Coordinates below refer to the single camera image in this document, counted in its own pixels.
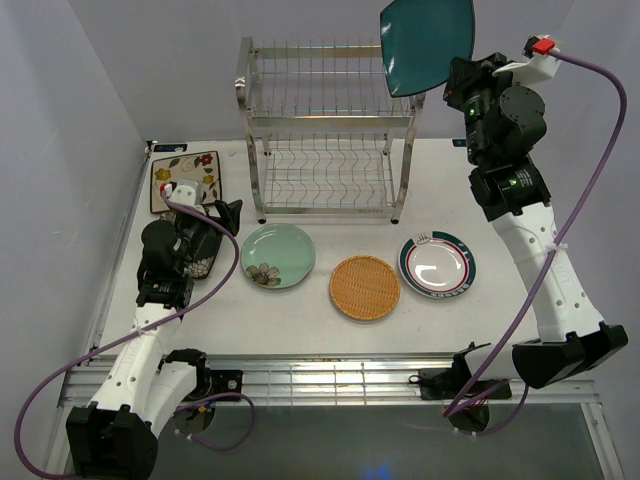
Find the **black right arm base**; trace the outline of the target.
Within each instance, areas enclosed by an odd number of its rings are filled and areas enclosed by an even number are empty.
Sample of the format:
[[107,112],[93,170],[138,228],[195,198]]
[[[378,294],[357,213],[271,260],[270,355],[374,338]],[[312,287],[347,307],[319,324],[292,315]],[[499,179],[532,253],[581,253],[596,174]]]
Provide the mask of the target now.
[[[450,400],[462,389],[471,378],[470,367],[466,363],[469,353],[476,353],[489,347],[489,343],[469,346],[453,356],[452,365],[447,368],[422,368],[408,378],[408,383],[416,385],[420,390],[422,400]],[[506,400],[512,398],[509,384],[500,385],[500,380],[478,380],[465,394],[464,399],[470,399],[487,389],[494,388],[488,395],[489,400]]]

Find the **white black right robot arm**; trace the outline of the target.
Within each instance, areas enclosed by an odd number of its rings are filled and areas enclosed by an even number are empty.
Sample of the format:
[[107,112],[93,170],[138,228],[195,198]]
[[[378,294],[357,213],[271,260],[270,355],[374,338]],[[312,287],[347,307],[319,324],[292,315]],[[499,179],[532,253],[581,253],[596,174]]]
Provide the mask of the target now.
[[563,226],[530,157],[545,135],[545,104],[532,85],[555,76],[562,62],[598,73],[616,88],[620,110],[605,151],[612,152],[624,122],[627,97],[608,70],[534,47],[525,62],[501,53],[451,61],[443,98],[463,113],[469,176],[477,204],[506,245],[528,294],[495,345],[469,347],[454,357],[451,382],[474,397],[488,381],[521,379],[541,389],[591,370],[628,343],[621,325],[609,325],[590,301],[569,259],[564,238],[599,177],[592,174]]

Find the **woven bamboo round plate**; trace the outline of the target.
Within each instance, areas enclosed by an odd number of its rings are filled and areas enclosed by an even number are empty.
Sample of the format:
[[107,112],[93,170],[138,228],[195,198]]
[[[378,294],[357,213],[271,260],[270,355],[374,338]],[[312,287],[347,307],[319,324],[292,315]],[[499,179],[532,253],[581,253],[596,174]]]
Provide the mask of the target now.
[[401,286],[389,264],[377,257],[360,255],[347,258],[333,270],[329,294],[337,309],[347,317],[375,321],[396,307]]

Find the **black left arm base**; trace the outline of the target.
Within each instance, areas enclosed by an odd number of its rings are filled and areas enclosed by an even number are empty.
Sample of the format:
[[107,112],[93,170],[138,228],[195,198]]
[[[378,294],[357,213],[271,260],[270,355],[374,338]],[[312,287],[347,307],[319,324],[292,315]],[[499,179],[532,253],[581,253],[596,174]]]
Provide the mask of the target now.
[[196,373],[196,387],[187,396],[190,401],[205,397],[227,394],[221,401],[239,401],[231,393],[240,393],[243,386],[244,372],[242,370],[211,370],[205,367]]

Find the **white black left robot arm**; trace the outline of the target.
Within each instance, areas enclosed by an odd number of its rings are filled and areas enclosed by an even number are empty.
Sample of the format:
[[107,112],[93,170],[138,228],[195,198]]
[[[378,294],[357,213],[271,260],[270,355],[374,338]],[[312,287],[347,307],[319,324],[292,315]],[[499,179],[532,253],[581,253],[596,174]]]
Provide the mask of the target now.
[[66,421],[73,466],[89,479],[147,479],[158,437],[176,408],[212,387],[205,355],[169,352],[197,280],[212,269],[224,238],[234,239],[243,203],[218,200],[216,213],[174,200],[141,233],[136,308],[127,339],[101,387]]

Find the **dark teal square plate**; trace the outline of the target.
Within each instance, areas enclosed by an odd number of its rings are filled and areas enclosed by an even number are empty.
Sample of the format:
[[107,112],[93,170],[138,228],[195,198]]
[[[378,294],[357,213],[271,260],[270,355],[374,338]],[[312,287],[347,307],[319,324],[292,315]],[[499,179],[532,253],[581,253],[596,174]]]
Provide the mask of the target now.
[[444,84],[453,58],[469,59],[475,44],[471,0],[394,0],[379,15],[389,95],[417,95]]

